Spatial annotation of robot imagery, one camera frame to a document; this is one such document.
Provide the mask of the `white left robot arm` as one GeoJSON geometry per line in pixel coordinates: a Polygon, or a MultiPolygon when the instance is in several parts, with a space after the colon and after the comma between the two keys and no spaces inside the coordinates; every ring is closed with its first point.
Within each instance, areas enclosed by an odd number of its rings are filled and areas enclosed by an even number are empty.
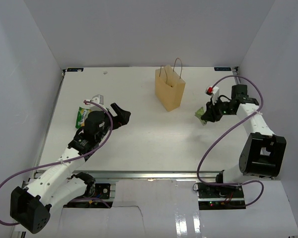
{"type": "Polygon", "coordinates": [[[89,198],[95,192],[95,179],[86,174],[74,174],[101,145],[111,132],[129,122],[131,112],[116,103],[109,110],[97,103],[98,109],[88,114],[84,125],[75,133],[56,165],[42,173],[25,188],[15,188],[10,197],[10,216],[32,234],[40,232],[52,213],[71,200],[83,196],[89,198]]]}

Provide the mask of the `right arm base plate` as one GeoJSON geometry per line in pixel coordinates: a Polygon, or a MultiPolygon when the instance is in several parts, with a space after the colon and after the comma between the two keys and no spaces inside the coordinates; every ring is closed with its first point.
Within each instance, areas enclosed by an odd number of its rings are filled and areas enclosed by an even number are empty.
{"type": "Polygon", "coordinates": [[[229,198],[244,198],[244,193],[241,186],[213,186],[199,182],[195,185],[194,189],[197,191],[198,197],[202,199],[220,198],[223,200],[228,200],[229,198]]]}

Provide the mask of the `green Fox's candy bag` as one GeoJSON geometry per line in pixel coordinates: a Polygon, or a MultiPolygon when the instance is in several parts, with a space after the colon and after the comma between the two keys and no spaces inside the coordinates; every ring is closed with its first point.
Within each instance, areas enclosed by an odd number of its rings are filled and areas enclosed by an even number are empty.
{"type": "Polygon", "coordinates": [[[87,119],[90,112],[91,112],[91,109],[79,107],[77,116],[76,116],[76,121],[75,121],[75,127],[77,129],[84,126],[85,120],[87,119]]]}

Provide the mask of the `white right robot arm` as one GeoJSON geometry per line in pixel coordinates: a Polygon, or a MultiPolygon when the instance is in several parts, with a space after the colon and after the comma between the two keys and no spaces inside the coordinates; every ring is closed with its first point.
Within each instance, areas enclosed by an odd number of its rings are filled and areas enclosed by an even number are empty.
{"type": "Polygon", "coordinates": [[[260,114],[259,102],[247,94],[247,85],[232,86],[231,97],[225,102],[221,100],[217,86],[209,87],[206,94],[211,99],[206,104],[206,112],[201,115],[203,122],[218,122],[223,116],[237,116],[248,135],[237,165],[216,176],[215,194],[221,198],[227,197],[232,192],[231,183],[243,183],[247,176],[277,177],[287,142],[268,127],[260,114]]]}

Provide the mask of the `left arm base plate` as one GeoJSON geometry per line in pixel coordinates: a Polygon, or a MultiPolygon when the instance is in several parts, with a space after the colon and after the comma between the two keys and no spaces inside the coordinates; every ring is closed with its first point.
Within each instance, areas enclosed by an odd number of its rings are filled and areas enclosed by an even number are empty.
{"type": "Polygon", "coordinates": [[[72,199],[70,202],[89,202],[96,201],[97,199],[109,199],[110,190],[111,184],[109,183],[95,183],[94,185],[88,185],[83,195],[72,199]]]}

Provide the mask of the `light green packet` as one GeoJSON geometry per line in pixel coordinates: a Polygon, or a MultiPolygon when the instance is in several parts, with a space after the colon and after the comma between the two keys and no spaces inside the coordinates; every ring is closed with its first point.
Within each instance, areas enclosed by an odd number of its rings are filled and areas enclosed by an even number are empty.
{"type": "Polygon", "coordinates": [[[203,114],[205,113],[204,108],[201,107],[199,108],[196,112],[195,112],[195,117],[197,117],[199,119],[199,121],[201,122],[202,125],[206,125],[207,121],[201,119],[201,117],[203,116],[203,114]]]}

